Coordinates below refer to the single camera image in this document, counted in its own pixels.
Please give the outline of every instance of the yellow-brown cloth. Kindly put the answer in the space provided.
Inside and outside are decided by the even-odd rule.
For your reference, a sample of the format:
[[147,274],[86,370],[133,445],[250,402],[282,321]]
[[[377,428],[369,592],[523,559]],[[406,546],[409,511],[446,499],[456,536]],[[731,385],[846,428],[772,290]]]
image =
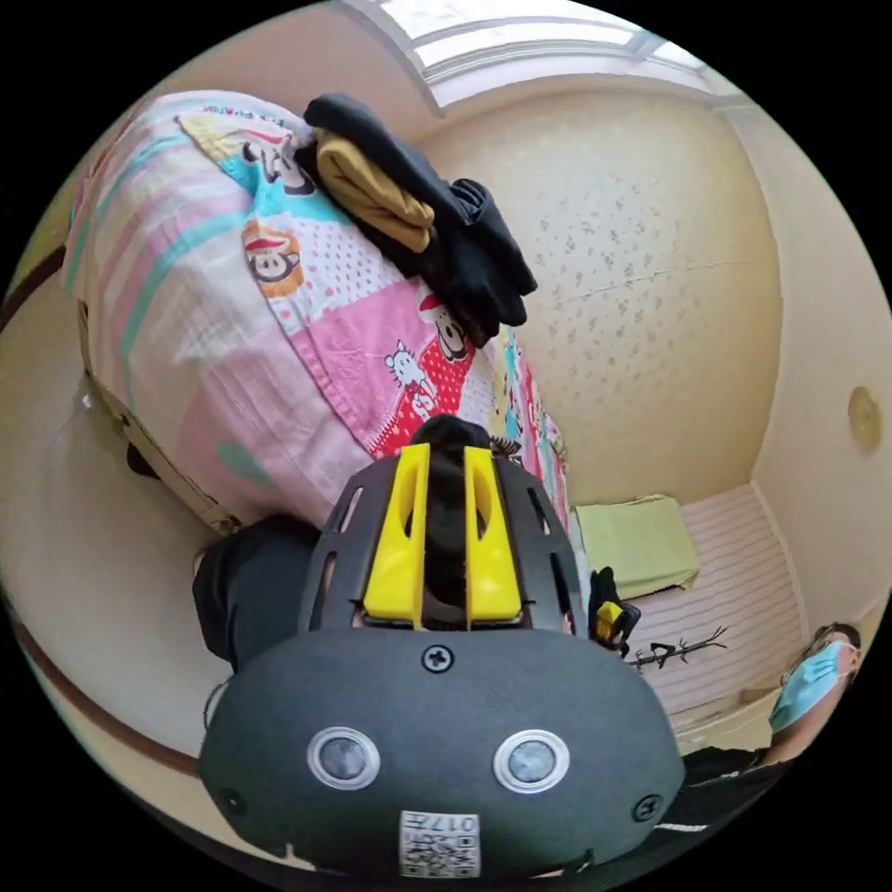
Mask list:
[[325,188],[344,210],[421,254],[430,244],[434,212],[400,189],[347,139],[316,130],[316,164]]

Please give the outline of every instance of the green towel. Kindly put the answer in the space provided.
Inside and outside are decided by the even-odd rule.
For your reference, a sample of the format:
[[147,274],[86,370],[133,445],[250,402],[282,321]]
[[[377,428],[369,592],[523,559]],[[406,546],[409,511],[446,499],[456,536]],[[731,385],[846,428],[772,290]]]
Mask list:
[[693,586],[700,561],[675,499],[651,495],[575,511],[589,566],[613,567],[620,599]]

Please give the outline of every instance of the yellow plastic part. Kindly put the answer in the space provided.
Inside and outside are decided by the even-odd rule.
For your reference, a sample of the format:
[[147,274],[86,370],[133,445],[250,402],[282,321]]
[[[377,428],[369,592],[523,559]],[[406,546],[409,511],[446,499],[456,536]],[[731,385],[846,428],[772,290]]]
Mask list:
[[[421,628],[430,444],[404,446],[362,606],[372,619]],[[412,515],[412,527],[406,525]]]
[[612,643],[613,625],[623,613],[623,608],[611,601],[602,604],[596,613],[595,637],[598,641]]
[[[520,591],[492,453],[465,449],[467,627],[516,620]],[[478,534],[478,513],[483,534]]]

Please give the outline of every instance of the qr code label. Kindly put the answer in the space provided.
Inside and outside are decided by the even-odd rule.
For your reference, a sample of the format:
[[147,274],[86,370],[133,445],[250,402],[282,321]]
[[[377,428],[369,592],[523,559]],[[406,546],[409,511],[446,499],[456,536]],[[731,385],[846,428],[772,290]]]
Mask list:
[[479,877],[479,817],[402,812],[400,875],[444,880]]

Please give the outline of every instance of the pink bedding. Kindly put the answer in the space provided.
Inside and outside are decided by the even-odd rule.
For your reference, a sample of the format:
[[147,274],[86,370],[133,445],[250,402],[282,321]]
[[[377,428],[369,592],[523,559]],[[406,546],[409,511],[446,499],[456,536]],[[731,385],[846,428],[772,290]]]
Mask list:
[[62,271],[99,382],[245,521],[323,523],[353,473],[452,413],[517,440],[566,523],[560,435],[513,333],[475,349],[287,163],[308,138],[239,94],[139,110],[79,189]]

